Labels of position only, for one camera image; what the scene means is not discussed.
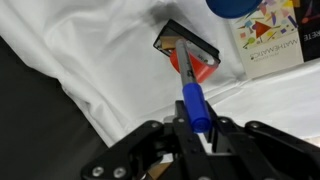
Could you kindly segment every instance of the book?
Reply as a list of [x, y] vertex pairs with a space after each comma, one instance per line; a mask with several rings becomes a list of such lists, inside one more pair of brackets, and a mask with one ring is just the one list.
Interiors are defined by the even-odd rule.
[[294, 0], [301, 47], [305, 61], [320, 57], [320, 1]]
[[248, 78], [304, 62], [292, 0], [263, 0], [230, 25]]

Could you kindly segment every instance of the blue object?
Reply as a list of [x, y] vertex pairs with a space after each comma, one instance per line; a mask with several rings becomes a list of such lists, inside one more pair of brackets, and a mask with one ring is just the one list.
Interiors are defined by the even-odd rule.
[[193, 132], [209, 131], [212, 123], [201, 86], [198, 83], [189, 83], [183, 87], [182, 92]]
[[239, 18], [257, 9], [262, 0], [207, 0], [216, 15], [226, 18]]

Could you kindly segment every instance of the white fabric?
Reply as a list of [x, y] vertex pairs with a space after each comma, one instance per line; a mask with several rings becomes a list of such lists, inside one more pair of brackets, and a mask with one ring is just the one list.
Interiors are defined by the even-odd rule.
[[244, 81], [229, 25], [205, 0], [0, 0], [0, 11], [0, 35], [28, 66], [59, 79], [108, 145], [172, 115], [181, 99], [179, 75], [152, 47], [169, 18], [220, 50], [221, 66], [202, 84], [218, 114], [320, 135], [319, 62]]

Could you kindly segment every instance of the red triangle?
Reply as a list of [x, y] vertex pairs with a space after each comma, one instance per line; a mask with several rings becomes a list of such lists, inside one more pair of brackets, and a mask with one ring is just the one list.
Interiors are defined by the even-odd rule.
[[260, 36], [262, 36], [264, 33], [269, 31], [269, 29], [271, 29], [270, 26], [267, 26], [265, 24], [262, 24], [259, 21], [256, 21], [256, 38], [259, 38]]

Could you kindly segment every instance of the colorful book cover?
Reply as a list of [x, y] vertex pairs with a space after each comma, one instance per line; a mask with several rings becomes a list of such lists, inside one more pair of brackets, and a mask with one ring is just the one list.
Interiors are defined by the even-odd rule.
[[292, 0], [263, 0], [230, 23], [248, 78], [303, 63]]

